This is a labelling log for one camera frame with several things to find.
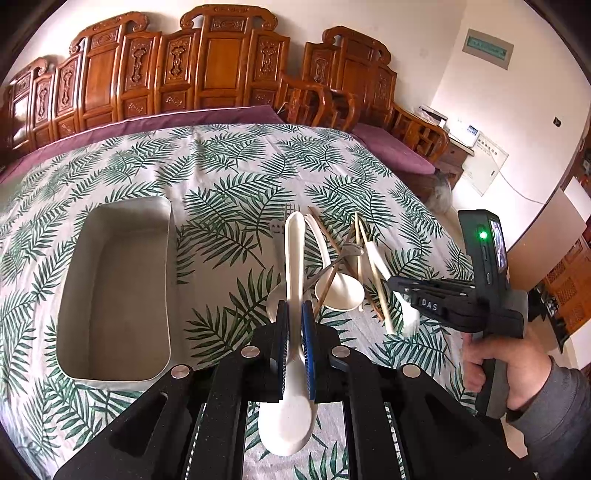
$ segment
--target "leaf-patterned bedsheet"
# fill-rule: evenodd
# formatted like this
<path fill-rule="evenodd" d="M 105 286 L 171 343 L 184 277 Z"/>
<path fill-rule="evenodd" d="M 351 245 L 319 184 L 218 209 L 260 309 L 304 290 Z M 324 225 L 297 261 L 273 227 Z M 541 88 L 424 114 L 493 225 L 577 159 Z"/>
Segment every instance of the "leaf-patterned bedsheet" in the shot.
<path fill-rule="evenodd" d="M 38 165 L 1 215 L 0 420 L 41 478 L 58 468 L 139 393 L 95 390 L 66 377 L 56 360 L 56 323 L 70 258 L 96 206 L 143 196 L 170 199 L 177 226 L 180 321 L 188 361 L 214 364 L 268 322 L 265 300 L 279 282 L 268 224 L 287 203 L 313 205 L 337 236 L 352 213 L 366 220 L 393 273 L 468 279 L 467 258 L 417 198 L 348 134 L 297 125 L 205 125 L 115 137 Z M 321 267 L 306 234 L 306 272 Z M 375 286 L 366 285 L 377 301 Z M 401 310 L 389 297 L 400 326 Z M 324 308 L 344 344 L 397 368 L 419 364 L 467 407 L 457 332 L 421 319 L 411 338 L 385 335 L 363 312 Z M 245 478 L 348 477 L 342 409 L 322 405 L 298 454 L 269 454 L 248 410 Z"/>

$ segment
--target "white wall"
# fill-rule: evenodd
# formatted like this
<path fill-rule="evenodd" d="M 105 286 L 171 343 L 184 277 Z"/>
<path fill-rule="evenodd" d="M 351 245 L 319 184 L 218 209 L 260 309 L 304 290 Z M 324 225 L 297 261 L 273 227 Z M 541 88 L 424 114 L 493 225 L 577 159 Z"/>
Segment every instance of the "white wall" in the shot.
<path fill-rule="evenodd" d="M 181 15 L 199 0 L 68 0 L 35 33 L 10 70 L 43 55 L 67 56 L 82 28 L 130 10 L 150 17 L 154 30 L 178 30 Z M 299 73 L 306 41 L 319 43 L 322 32 L 344 25 L 377 38 L 392 53 L 398 72 L 397 101 L 412 108 L 431 102 L 456 39 L 466 0 L 254 0 L 235 1 L 268 8 L 279 19 L 276 31 L 291 37 L 290 73 Z"/>
<path fill-rule="evenodd" d="M 462 52 L 469 28 L 515 46 L 509 70 Z M 505 150 L 501 173 L 523 196 L 548 200 L 577 148 L 590 103 L 591 86 L 568 48 L 523 0 L 468 0 L 432 106 L 450 120 L 469 122 Z M 552 123 L 555 116 L 560 128 Z M 460 179 L 453 206 L 495 212 L 508 247 L 542 207 L 500 175 L 482 197 Z"/>

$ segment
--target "person's arm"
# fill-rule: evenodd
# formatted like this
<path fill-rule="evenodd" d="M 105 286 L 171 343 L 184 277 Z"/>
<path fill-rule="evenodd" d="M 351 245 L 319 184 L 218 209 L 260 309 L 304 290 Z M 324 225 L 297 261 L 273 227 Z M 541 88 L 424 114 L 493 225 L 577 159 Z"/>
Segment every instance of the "person's arm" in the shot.
<path fill-rule="evenodd" d="M 507 362 L 507 421 L 523 432 L 540 478 L 578 479 L 578 472 L 591 471 L 591 391 L 584 375 L 559 368 L 529 331 L 523 340 L 463 337 L 466 388 L 482 388 L 483 359 Z"/>

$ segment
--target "carved wooden backrest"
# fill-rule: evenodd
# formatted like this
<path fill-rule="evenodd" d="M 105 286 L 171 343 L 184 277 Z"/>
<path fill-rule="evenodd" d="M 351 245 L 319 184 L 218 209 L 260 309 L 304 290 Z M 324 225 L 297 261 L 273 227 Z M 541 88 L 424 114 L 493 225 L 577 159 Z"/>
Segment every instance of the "carved wooden backrest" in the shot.
<path fill-rule="evenodd" d="M 322 43 L 306 43 L 302 78 L 356 94 L 362 103 L 360 120 L 383 126 L 394 101 L 396 72 L 386 46 L 350 28 L 325 30 Z"/>
<path fill-rule="evenodd" d="M 203 23 L 194 28 L 197 17 Z M 290 39 L 273 31 L 269 10 L 202 5 L 172 34 L 147 31 L 148 23 L 140 12 L 98 22 L 53 72 L 44 59 L 20 71 L 5 92 L 5 145 L 22 156 L 135 116 L 275 103 Z"/>
<path fill-rule="evenodd" d="M 47 116 L 49 91 L 51 89 L 51 74 L 47 73 L 48 63 L 46 59 L 36 59 L 18 72 L 8 85 L 2 117 L 10 119 L 2 124 L 2 137 L 6 145 L 10 145 L 16 155 L 20 156 L 31 149 L 30 118 L 43 119 Z M 41 101 L 38 108 L 31 109 L 31 98 L 34 93 L 40 95 Z"/>

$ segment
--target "white ceramic spoon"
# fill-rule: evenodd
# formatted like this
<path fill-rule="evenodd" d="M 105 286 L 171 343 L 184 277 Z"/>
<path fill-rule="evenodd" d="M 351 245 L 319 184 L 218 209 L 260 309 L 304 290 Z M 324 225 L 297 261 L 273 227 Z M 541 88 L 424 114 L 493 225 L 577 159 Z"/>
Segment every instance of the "white ceramic spoon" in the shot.
<path fill-rule="evenodd" d="M 285 390 L 279 403 L 261 402 L 259 435 L 267 450 L 288 456 L 302 450 L 316 423 L 316 404 L 308 399 L 306 366 L 301 345 L 301 304 L 304 288 L 306 224 L 300 212 L 285 222 L 285 279 L 290 315 L 290 340 L 285 367 Z"/>
<path fill-rule="evenodd" d="M 316 243 L 318 244 L 320 258 L 322 259 L 322 266 L 327 267 L 330 265 L 330 255 L 329 249 L 326 246 L 324 235 L 322 234 L 318 223 L 316 223 L 316 220 L 314 220 L 312 215 L 307 213 L 305 217 L 306 223 L 312 230 L 312 234 L 314 235 Z M 317 299 L 319 299 L 322 295 L 324 286 L 326 285 L 329 277 L 330 270 L 322 275 L 322 277 L 320 277 L 316 283 L 314 293 L 316 294 Z M 361 305 L 364 298 L 365 290 L 363 289 L 361 282 L 356 278 L 351 277 L 351 275 L 338 272 L 332 284 L 330 285 L 329 292 L 327 293 L 324 300 L 324 306 L 337 312 L 348 312 Z"/>

